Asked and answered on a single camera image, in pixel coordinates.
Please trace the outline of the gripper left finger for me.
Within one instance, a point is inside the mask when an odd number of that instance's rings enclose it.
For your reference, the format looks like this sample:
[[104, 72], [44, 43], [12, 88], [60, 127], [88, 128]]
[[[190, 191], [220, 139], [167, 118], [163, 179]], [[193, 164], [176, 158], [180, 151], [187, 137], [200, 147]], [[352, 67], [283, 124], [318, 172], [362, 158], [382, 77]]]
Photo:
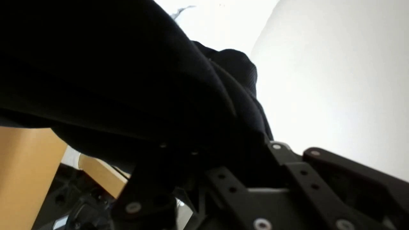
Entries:
[[111, 209], [112, 230], [178, 230], [180, 199], [193, 211], [184, 230], [277, 230], [260, 200], [225, 166], [172, 145], [137, 152], [129, 181]]

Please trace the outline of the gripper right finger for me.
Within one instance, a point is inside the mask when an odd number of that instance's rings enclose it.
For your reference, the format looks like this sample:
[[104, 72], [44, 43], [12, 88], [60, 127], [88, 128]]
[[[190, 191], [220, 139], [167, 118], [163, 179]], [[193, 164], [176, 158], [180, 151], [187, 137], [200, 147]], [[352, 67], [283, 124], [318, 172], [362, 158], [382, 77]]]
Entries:
[[283, 142], [268, 147], [325, 229], [409, 230], [409, 182], [318, 147], [302, 157]]

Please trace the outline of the black cloth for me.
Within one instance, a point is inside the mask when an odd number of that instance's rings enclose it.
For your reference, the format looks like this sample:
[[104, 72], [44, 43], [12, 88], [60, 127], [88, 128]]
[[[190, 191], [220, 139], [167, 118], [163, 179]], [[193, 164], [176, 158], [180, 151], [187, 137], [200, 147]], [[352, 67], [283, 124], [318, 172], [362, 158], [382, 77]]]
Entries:
[[0, 126], [51, 128], [125, 171], [165, 142], [260, 164], [256, 83], [244, 53], [191, 40], [153, 0], [0, 0]]

